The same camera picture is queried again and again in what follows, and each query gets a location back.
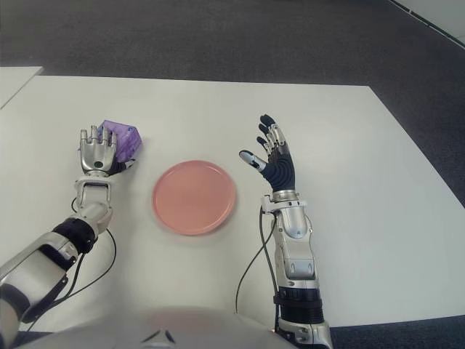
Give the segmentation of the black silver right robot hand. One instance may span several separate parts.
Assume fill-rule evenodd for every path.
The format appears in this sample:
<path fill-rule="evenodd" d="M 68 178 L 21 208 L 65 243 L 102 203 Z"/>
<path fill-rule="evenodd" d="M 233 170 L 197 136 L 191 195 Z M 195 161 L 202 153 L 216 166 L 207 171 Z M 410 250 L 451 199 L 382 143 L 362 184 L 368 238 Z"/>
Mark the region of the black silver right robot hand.
<path fill-rule="evenodd" d="M 258 136 L 256 141 L 263 147 L 267 160 L 248 150 L 241 150 L 239 157 L 263 176 L 273 193 L 295 190 L 294 163 L 283 131 L 267 114 L 260 116 L 259 120 L 258 128 L 264 137 Z"/>

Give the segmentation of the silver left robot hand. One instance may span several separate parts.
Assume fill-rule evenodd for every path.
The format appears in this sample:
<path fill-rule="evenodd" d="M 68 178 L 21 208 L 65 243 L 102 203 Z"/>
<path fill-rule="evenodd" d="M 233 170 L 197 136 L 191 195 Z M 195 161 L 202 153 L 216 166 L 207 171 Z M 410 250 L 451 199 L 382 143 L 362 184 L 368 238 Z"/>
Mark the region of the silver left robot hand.
<path fill-rule="evenodd" d="M 117 145 L 118 135 L 106 127 L 100 131 L 97 126 L 91 125 L 90 135 L 87 129 L 82 129 L 79 151 L 83 173 L 88 176 L 109 177 L 132 167 L 135 159 L 117 159 Z"/>

